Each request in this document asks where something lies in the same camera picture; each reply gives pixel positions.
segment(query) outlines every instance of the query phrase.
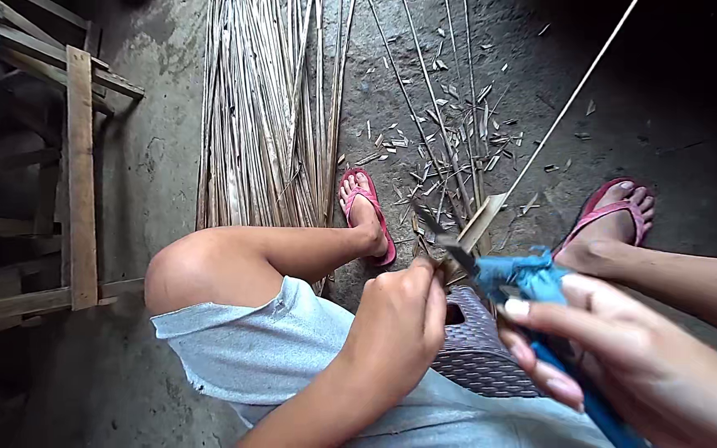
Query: purple rattan-pattern stool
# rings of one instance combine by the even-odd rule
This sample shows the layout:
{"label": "purple rattan-pattern stool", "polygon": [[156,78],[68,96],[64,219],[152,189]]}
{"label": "purple rattan-pattern stool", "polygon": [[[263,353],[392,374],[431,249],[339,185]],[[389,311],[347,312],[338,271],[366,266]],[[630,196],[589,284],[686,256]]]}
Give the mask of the purple rattan-pattern stool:
{"label": "purple rattan-pattern stool", "polygon": [[447,338],[431,365],[433,370],[484,397],[545,396],[502,344],[494,317],[472,288],[452,288],[447,305],[449,310],[455,306],[461,310],[463,322],[446,326]]}

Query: blue cloth wrap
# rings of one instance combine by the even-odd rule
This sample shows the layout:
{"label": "blue cloth wrap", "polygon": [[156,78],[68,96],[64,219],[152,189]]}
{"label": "blue cloth wrap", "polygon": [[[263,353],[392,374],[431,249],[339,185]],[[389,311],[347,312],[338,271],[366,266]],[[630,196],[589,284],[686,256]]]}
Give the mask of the blue cloth wrap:
{"label": "blue cloth wrap", "polygon": [[476,281],[496,304],[504,304],[507,300],[507,294],[500,291],[502,285],[516,286],[527,300],[566,304],[561,292],[561,278],[570,271],[552,262],[552,252],[547,247],[533,246],[531,250],[543,252],[528,257],[476,259],[475,264],[480,270]]}

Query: pink flip-flop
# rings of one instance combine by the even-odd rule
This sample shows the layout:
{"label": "pink flip-flop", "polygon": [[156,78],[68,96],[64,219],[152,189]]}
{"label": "pink flip-flop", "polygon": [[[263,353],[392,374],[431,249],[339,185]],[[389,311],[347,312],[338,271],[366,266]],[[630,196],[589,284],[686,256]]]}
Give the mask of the pink flip-flop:
{"label": "pink flip-flop", "polygon": [[351,190],[350,194],[347,196],[347,199],[345,200],[345,219],[347,219],[347,226],[353,227],[353,224],[351,224],[351,209],[353,208],[353,200],[355,199],[356,195],[364,196],[365,198],[367,198],[367,200],[370,201],[373,208],[375,209],[375,215],[378,216],[378,220],[381,222],[381,229],[383,229],[383,233],[386,236],[386,240],[389,242],[389,247],[386,250],[385,255],[383,255],[382,257],[365,257],[365,259],[375,266],[389,265],[394,262],[394,259],[398,255],[398,251],[397,249],[395,249],[394,240],[392,239],[392,236],[389,235],[389,230],[386,228],[386,219],[383,217],[383,212],[381,211],[381,204],[378,203],[378,194],[375,192],[375,184],[373,184],[372,178],[370,178],[370,175],[364,170],[364,168],[351,168],[349,170],[346,170],[345,174],[342,175],[342,180],[339,181],[339,185],[344,185],[345,180],[349,176],[352,175],[353,177],[355,177],[358,173],[361,173],[366,177],[366,181],[370,184],[370,190],[364,190],[357,185],[356,188]]}
{"label": "pink flip-flop", "polygon": [[[610,180],[604,185],[602,185],[591,195],[588,200],[585,201],[585,205],[580,211],[580,215],[577,218],[577,222],[575,222],[574,224],[574,229],[572,229],[572,231],[569,232],[569,234],[563,239],[563,241],[561,241],[558,247],[556,247],[552,251],[553,258],[558,255],[558,253],[563,249],[563,246],[569,244],[569,242],[577,236],[577,234],[580,232],[580,230],[583,229],[583,227],[588,226],[589,224],[596,221],[597,219],[602,218],[603,216],[623,209],[629,211],[629,214],[632,215],[632,221],[635,222],[635,242],[633,243],[633,245],[641,245],[646,234],[646,230],[644,229],[644,225],[646,222],[644,220],[643,214],[641,213],[641,209],[638,208],[638,205],[633,204],[628,199],[624,199],[618,202],[614,202],[612,204],[608,204],[604,207],[594,209],[597,204],[599,204],[600,199],[602,199],[605,193],[607,193],[607,190],[609,190],[614,185],[618,185],[619,183],[626,181],[630,181],[635,184],[635,186],[632,188],[633,191],[636,188],[643,187],[643,185],[639,185],[637,182],[635,182],[634,180],[632,180],[632,178],[629,177],[614,178],[613,180]],[[652,192],[649,190],[646,191],[646,194],[649,196],[653,196]]]}

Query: person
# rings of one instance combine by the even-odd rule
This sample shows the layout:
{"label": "person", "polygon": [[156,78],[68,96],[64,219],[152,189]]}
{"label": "person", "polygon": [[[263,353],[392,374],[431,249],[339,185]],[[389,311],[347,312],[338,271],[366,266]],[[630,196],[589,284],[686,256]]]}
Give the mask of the person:
{"label": "person", "polygon": [[[484,398],[429,369],[445,317],[433,261],[368,280],[355,316],[314,295],[310,283],[389,249],[370,185],[365,172],[340,184],[348,228],[204,229],[151,261],[157,337],[198,391],[249,426],[240,445],[609,446],[582,413],[579,385],[510,328],[500,338],[554,400]],[[717,324],[717,259],[633,246],[633,222],[652,226],[655,201],[622,181],[594,209],[622,201],[631,206],[585,223],[556,262]],[[602,280],[572,273],[563,292],[567,307],[509,300],[503,314],[573,341],[581,367],[651,442],[717,446],[717,352]]]}

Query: bundle of bamboo strips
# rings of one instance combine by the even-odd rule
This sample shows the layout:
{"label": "bundle of bamboo strips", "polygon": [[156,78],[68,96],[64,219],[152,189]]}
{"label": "bundle of bamboo strips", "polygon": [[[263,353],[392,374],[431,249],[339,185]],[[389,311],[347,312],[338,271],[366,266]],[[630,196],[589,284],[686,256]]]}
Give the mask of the bundle of bamboo strips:
{"label": "bundle of bamboo strips", "polygon": [[[209,2],[196,229],[331,224],[349,38],[334,58],[326,136],[322,0],[307,0],[304,11],[300,2],[282,1]],[[312,4],[313,101],[306,58]]]}

